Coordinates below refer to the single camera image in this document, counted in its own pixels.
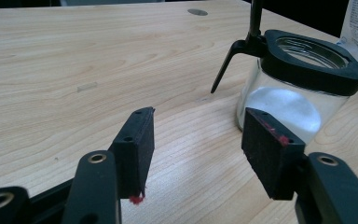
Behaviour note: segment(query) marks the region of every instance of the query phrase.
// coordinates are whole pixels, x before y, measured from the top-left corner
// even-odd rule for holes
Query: light wood desk
[[[34,196],[72,178],[132,111],[153,106],[146,198],[122,201],[123,223],[296,223],[294,201],[270,200],[241,150],[234,111],[255,58],[234,57],[210,94],[249,15],[242,1],[0,9],[0,187]],[[264,10],[267,29],[337,41]],[[358,93],[311,151],[358,175]]]

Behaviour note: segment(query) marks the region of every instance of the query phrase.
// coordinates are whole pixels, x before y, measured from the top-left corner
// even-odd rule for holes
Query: black lid
[[[267,30],[264,37],[268,50],[260,57],[260,62],[261,68],[269,76],[301,88],[335,95],[351,96],[358,91],[358,62],[344,48],[279,30]],[[291,40],[300,43],[296,50],[316,52],[340,66],[322,67],[299,60],[282,49],[282,42]]]

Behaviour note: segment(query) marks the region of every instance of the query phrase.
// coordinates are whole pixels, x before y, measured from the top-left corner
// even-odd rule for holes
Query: wood grain
[[[255,58],[236,56],[209,93],[249,14],[242,1],[0,9],[0,187],[34,196],[72,178],[132,111],[153,106],[146,199],[122,202],[123,223],[296,223],[294,202],[270,200],[241,151],[234,112]],[[337,41],[266,10],[261,29]],[[358,93],[312,151],[358,175]]]

